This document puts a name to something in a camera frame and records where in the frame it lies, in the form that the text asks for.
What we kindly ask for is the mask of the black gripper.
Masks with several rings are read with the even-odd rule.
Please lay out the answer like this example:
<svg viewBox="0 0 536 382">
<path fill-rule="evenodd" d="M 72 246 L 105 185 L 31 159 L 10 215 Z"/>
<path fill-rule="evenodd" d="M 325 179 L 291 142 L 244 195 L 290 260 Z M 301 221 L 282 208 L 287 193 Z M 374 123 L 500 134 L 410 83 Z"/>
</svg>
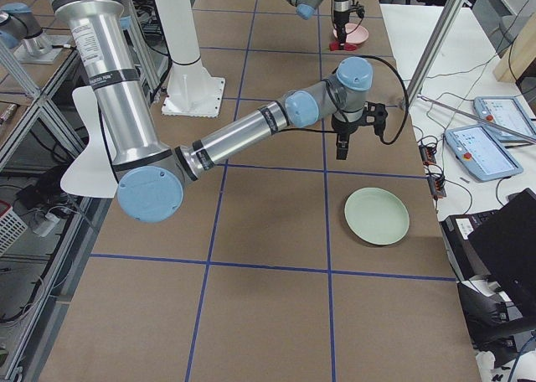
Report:
<svg viewBox="0 0 536 382">
<path fill-rule="evenodd" d="M 332 1 L 332 23 L 337 32 L 345 32 L 351 13 L 356 13 L 359 18 L 363 18 L 363 5 L 355 0 Z"/>
<path fill-rule="evenodd" d="M 337 111 L 333 114 L 331 125 L 337 134 L 336 159 L 347 159 L 350 136 L 361 126 L 373 126 L 374 134 L 383 142 L 387 117 L 388 112 L 384 104 L 370 101 L 364 103 L 361 111 Z"/>
</svg>

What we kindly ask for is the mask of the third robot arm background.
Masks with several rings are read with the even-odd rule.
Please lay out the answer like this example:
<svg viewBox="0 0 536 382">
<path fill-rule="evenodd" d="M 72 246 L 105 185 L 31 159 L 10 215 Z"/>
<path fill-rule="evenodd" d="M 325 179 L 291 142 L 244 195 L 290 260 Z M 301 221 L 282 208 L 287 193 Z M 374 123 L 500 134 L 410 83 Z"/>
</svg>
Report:
<svg viewBox="0 0 536 382">
<path fill-rule="evenodd" d="M 60 53 L 25 3 L 1 6 L 1 41 L 23 64 L 52 64 Z"/>
</svg>

